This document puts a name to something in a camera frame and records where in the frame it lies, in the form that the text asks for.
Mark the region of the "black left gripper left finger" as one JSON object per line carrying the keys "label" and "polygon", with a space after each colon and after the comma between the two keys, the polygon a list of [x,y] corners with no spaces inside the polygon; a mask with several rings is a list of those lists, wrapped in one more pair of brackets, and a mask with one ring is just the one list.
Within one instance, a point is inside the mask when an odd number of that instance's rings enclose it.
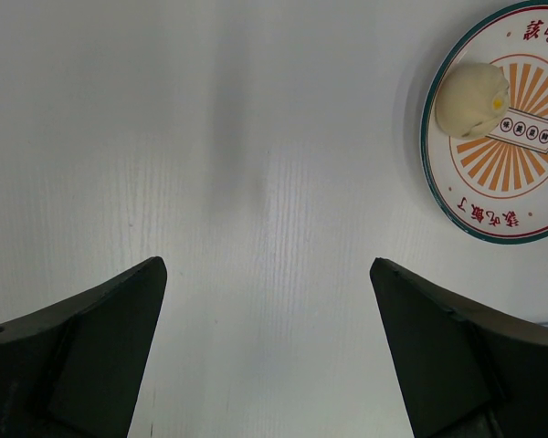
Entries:
{"label": "black left gripper left finger", "polygon": [[0,437],[127,436],[166,283],[155,256],[0,323]]}

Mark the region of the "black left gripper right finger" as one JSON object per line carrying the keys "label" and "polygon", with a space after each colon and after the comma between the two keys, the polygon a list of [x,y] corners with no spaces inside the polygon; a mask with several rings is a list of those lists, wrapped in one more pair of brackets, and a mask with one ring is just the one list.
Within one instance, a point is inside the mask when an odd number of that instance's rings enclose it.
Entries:
{"label": "black left gripper right finger", "polygon": [[370,278],[416,437],[548,437],[548,327],[384,258]]}

